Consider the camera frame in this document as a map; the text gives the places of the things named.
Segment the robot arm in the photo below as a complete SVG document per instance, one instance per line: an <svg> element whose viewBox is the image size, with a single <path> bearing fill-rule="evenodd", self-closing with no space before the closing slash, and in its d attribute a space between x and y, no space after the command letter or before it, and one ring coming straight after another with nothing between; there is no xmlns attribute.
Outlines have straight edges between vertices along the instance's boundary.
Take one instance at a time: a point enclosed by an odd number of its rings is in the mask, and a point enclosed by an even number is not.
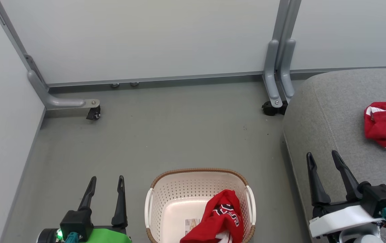
<svg viewBox="0 0 386 243"><path fill-rule="evenodd" d="M346 201L331 202L317 174L313 155L307 153L311 204L314 207L309 226L311 236L327 237L330 243L344 243L345 236L361 235L350 242L381 243L380 228L386 227L386 185L359 184L337 151L332 151L332 157L347 191Z"/></svg>
<svg viewBox="0 0 386 243"><path fill-rule="evenodd" d="M118 200L111 226L94 226L91 222L91 198L94 196L97 177L92 177L77 211L68 211L59 229L44 229L37 243L131 243L126 235L127 210L125 204L124 177L119 176Z"/></svg>

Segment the paper tag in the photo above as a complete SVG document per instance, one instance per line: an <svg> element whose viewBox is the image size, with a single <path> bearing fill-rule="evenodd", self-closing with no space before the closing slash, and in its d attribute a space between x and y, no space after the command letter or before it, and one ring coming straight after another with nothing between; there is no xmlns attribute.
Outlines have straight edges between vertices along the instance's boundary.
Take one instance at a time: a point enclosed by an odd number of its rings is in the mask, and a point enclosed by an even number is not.
<svg viewBox="0 0 386 243"><path fill-rule="evenodd" d="M199 218L186 219L185 220L185 235L187 235L199 223L200 223Z"/></svg>

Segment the gray floor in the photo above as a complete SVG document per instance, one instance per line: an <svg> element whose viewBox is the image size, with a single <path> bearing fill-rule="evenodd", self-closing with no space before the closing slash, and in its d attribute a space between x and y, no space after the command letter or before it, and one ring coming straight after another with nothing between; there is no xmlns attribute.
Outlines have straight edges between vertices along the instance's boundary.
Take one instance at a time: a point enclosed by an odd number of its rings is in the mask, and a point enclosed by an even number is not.
<svg viewBox="0 0 386 243"><path fill-rule="evenodd" d="M43 121L5 243L35 242L43 228L58 227L66 211L77 209L91 176L97 176L92 221L110 224L119 175L125 177L127 233L133 242L149 242L143 210L151 182L192 167L245 176L257 204L252 242L309 242L281 137L283 116L262 113L267 96L260 77L71 91L55 90L58 97L100 99L102 117Z"/></svg>

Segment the gray fabric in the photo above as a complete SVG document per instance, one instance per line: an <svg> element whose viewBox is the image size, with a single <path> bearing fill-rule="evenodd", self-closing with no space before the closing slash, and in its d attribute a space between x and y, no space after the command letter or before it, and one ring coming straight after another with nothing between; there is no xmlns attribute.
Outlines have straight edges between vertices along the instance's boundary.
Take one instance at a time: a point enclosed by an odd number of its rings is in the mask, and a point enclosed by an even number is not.
<svg viewBox="0 0 386 243"><path fill-rule="evenodd" d="M337 150L359 182L386 184L386 149L364 137L364 109L386 101L386 69L319 74L296 90L284 117L293 172L306 220L312 217L305 155L312 152L332 201L345 200L343 181L333 164ZM386 242L386 229L381 231ZM314 239L313 242L327 242Z"/></svg>

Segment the basket rim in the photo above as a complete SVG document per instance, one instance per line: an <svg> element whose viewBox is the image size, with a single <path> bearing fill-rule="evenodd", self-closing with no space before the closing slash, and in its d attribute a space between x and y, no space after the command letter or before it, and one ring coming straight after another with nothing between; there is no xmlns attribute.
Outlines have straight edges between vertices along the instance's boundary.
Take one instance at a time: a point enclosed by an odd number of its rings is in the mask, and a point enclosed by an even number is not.
<svg viewBox="0 0 386 243"><path fill-rule="evenodd" d="M251 240L251 238L253 238L255 230L256 230L256 225L252 225L251 230L250 230L250 234L248 234L248 236L245 238L245 240L242 241L242 243L248 243ZM152 236L150 228L146 228L146 234L148 235L148 238L151 241L151 243L159 243Z"/></svg>
<svg viewBox="0 0 386 243"><path fill-rule="evenodd" d="M179 174L179 173L186 173L186 172L222 172L222 173L229 173L232 175L235 175L241 181L244 183L245 186L248 186L248 182L241 174L238 172L231 170L231 169L219 169L219 168L191 168L191 169L174 169L170 171L166 171L159 176L157 176L154 181L151 183L151 188L154 188L154 186L157 184L159 180L161 180L163 177L173 174Z"/></svg>

